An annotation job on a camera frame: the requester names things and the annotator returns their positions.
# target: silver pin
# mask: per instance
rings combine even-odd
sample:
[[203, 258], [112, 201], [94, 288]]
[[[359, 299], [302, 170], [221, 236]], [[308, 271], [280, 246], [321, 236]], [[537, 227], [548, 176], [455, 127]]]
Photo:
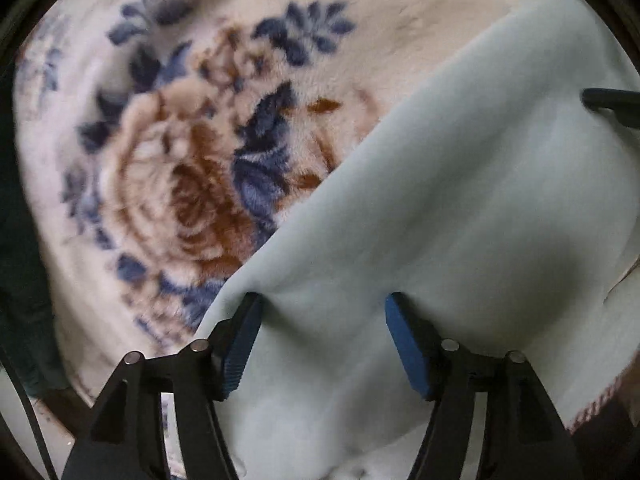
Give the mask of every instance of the silver pin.
[[447, 352], [455, 352], [460, 348], [460, 344], [453, 339], [443, 339], [440, 345], [442, 346], [442, 349]]
[[517, 350], [513, 352], [509, 352], [509, 359], [511, 360], [512, 363], [517, 363], [517, 364], [522, 364], [527, 361], [527, 358], [524, 357], [524, 354], [522, 352], [518, 352]]
[[189, 348], [194, 352], [204, 352], [207, 348], [209, 348], [209, 341], [206, 339], [196, 339], [196, 341], [191, 342]]
[[124, 356], [124, 362], [127, 365], [134, 365], [142, 358], [143, 355], [140, 352], [133, 351]]

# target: blue gripper pad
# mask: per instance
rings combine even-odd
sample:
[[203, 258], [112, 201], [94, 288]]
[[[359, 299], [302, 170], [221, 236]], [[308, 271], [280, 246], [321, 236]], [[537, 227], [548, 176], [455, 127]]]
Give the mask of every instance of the blue gripper pad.
[[234, 318], [230, 320], [235, 336], [222, 359], [222, 393], [225, 399], [240, 384], [262, 323], [263, 303], [264, 300], [259, 294], [245, 295]]
[[430, 361], [440, 347], [440, 335], [431, 323], [411, 311], [408, 299], [400, 292], [386, 297], [385, 317], [411, 387], [424, 399], [433, 397]]

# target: dark green fabric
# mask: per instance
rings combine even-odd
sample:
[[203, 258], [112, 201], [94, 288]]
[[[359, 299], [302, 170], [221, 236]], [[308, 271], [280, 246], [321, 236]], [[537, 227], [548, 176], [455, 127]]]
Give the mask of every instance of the dark green fabric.
[[68, 387], [53, 330], [47, 275], [22, 194], [14, 149], [12, 81], [0, 81], [0, 343], [27, 393]]

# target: black cable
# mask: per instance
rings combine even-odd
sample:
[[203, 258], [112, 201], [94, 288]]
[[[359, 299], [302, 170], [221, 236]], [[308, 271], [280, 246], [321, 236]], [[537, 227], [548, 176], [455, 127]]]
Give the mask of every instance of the black cable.
[[4, 352], [2, 344], [0, 344], [0, 364], [6, 370], [9, 379], [14, 385], [15, 391], [18, 393], [18, 397], [20, 397], [22, 408], [24, 409], [24, 413], [27, 415], [27, 420], [29, 421], [31, 432], [33, 433], [33, 437], [36, 440], [38, 451], [40, 452], [40, 457], [42, 458], [42, 463], [44, 464], [44, 468], [47, 471], [49, 480], [58, 480], [58, 475], [56, 474], [56, 470], [53, 467], [53, 462], [51, 461], [49, 450], [47, 449], [47, 444], [44, 441], [44, 437], [42, 436], [42, 431], [40, 430], [40, 425], [38, 424], [36, 413], [33, 411], [33, 406], [31, 405], [29, 396], [27, 395], [27, 392], [24, 391], [24, 387], [22, 386], [18, 375], [15, 373], [15, 370], [12, 367], [11, 362], [9, 361], [9, 357]]

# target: light green fabric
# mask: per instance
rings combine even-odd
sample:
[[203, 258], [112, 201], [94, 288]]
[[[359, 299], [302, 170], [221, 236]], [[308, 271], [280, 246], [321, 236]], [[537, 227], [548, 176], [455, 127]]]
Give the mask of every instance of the light green fabric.
[[640, 251], [638, 147], [584, 109], [589, 86], [640, 80], [582, 1], [532, 1], [395, 108], [228, 281], [197, 336], [246, 291], [273, 303], [218, 407], [247, 480], [406, 477], [418, 433], [373, 452], [430, 412], [385, 327], [395, 290], [472, 350], [524, 351], [566, 423], [628, 364], [640, 278], [605, 298]]

